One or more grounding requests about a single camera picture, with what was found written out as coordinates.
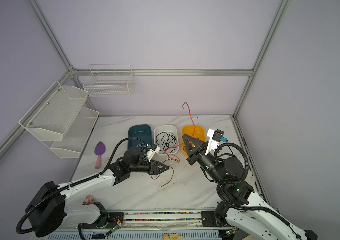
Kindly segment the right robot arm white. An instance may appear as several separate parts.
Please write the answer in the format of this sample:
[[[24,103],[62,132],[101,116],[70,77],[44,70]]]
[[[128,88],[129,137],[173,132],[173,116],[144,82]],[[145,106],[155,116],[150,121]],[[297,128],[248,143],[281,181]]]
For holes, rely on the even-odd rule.
[[[198,163],[215,182],[221,199],[213,212],[219,227],[237,227],[259,240],[316,240],[312,230],[304,230],[282,217],[265,202],[245,179],[249,160],[244,150],[230,143],[220,130],[207,142],[188,134],[182,136],[190,165]]]

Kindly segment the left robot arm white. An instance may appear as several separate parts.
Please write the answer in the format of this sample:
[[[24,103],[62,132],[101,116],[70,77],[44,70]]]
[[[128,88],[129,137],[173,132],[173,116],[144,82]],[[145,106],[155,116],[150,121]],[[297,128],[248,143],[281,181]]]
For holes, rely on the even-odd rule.
[[[113,163],[117,152],[113,150],[106,166],[96,174],[59,185],[53,181],[43,184],[17,223],[16,233],[22,235],[33,232],[36,237],[41,238],[65,225],[97,224],[99,228],[105,226],[109,216],[101,203],[95,202],[88,206],[74,204],[94,192],[125,181],[131,173],[158,176],[169,170],[169,166],[153,159],[160,148],[149,144],[146,147],[145,157],[142,157],[139,147],[131,147]]]

